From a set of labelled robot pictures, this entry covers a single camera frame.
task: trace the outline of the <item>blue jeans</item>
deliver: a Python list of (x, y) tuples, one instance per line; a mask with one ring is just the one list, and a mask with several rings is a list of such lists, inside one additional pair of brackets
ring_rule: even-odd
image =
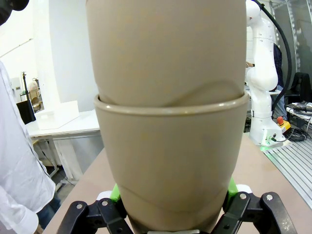
[[(278, 85), (277, 90), (282, 91), (283, 87)], [(272, 104), (277, 98), (277, 95), (271, 96), (272, 99)], [(278, 101), (275, 111), (274, 111), (274, 116), (282, 116), (284, 120), (287, 120), (287, 114), (286, 114), (286, 109), (285, 109), (285, 101), (284, 101), (284, 96)]]
[(60, 207), (60, 199), (54, 194), (52, 200), (37, 213), (40, 226), (45, 229)]

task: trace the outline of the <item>metal slatted surface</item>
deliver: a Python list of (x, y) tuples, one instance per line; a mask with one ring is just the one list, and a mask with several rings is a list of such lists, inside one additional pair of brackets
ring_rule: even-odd
[(312, 141), (293, 142), (263, 153), (312, 209)]

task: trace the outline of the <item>person in dark clothing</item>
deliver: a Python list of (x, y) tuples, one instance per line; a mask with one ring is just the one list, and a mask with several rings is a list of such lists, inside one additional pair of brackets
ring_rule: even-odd
[[(276, 44), (274, 44), (273, 49), (274, 49), (273, 52), (274, 52), (275, 68), (278, 77), (276, 89), (282, 91), (284, 87), (283, 71), (282, 71), (282, 52)], [(255, 66), (254, 64), (246, 62), (246, 67), (254, 67), (254, 66)], [(276, 98), (277, 95), (271, 95), (272, 102), (274, 102)], [(274, 114), (277, 116), (282, 116), (284, 120), (287, 120), (284, 96), (282, 96), (282, 98), (278, 101)]]

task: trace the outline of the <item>person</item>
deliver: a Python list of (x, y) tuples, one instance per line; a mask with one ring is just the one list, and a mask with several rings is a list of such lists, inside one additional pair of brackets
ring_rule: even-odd
[[(276, 89), (279, 91), (282, 91), (284, 87), (283, 71), (282, 71), (282, 52), (276, 44), (274, 44), (273, 53), (274, 53), (275, 68), (276, 68), (277, 77), (278, 77), (278, 83), (277, 83)], [(246, 68), (254, 67), (254, 66), (255, 64), (246, 62)], [(271, 95), (272, 103), (275, 101), (276, 98), (277, 98), (277, 95)], [(282, 96), (282, 98), (278, 101), (276, 108), (275, 108), (274, 115), (276, 115), (277, 117), (282, 116), (284, 120), (287, 120), (284, 96)]]
[[(28, 0), (0, 0), (0, 25)], [(60, 200), (39, 161), (14, 102), (8, 73), (0, 62), (0, 222), (17, 234), (42, 233)]]

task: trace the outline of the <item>beige pot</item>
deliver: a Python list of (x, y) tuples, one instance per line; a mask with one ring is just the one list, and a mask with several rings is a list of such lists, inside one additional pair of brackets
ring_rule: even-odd
[(103, 102), (191, 106), (243, 94), (245, 0), (88, 0), (86, 8)]
[(124, 206), (141, 232), (207, 231), (235, 168), (249, 96), (224, 103), (136, 108), (95, 98)]

